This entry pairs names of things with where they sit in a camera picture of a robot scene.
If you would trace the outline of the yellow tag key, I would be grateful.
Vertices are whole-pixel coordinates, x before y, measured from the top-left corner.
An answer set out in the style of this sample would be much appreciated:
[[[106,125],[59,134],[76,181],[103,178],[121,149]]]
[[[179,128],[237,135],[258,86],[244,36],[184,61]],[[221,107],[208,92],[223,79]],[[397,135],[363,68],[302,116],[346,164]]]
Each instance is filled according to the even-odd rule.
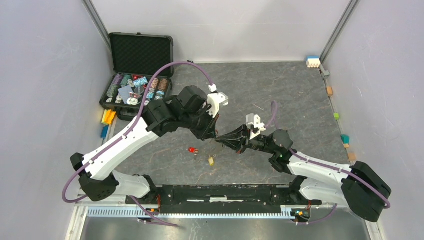
[[[209,163],[209,165],[212,167],[212,166],[214,166],[214,164],[215,164],[215,160],[214,160],[214,158],[212,157],[212,156],[210,156],[209,158],[208,158],[208,163]]]

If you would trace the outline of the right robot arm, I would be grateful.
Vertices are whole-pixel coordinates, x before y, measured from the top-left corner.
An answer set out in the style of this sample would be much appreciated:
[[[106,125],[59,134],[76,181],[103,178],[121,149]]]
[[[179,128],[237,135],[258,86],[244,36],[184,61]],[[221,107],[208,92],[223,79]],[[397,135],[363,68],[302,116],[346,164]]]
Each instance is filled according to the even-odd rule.
[[[308,156],[292,148],[294,143],[286,130],[263,135],[242,125],[217,137],[216,142],[238,154],[247,149],[271,154],[268,161],[277,172],[296,177],[295,187],[288,191],[295,204],[310,200],[346,206],[373,223],[391,207],[391,188],[368,164],[340,164]]]

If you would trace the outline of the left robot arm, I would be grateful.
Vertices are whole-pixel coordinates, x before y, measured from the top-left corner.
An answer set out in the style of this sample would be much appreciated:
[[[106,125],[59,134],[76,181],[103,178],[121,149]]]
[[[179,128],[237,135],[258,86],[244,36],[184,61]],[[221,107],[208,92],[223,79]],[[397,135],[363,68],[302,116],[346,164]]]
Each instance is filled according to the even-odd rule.
[[[215,138],[219,110],[228,105],[228,97],[215,88],[211,86],[212,92],[206,94],[191,85],[178,95],[153,100],[140,117],[105,145],[85,155],[75,153],[70,160],[86,196],[98,202],[112,195],[127,195],[153,203],[157,190],[149,176],[123,174],[116,167],[145,145],[179,128],[190,130],[198,140]]]

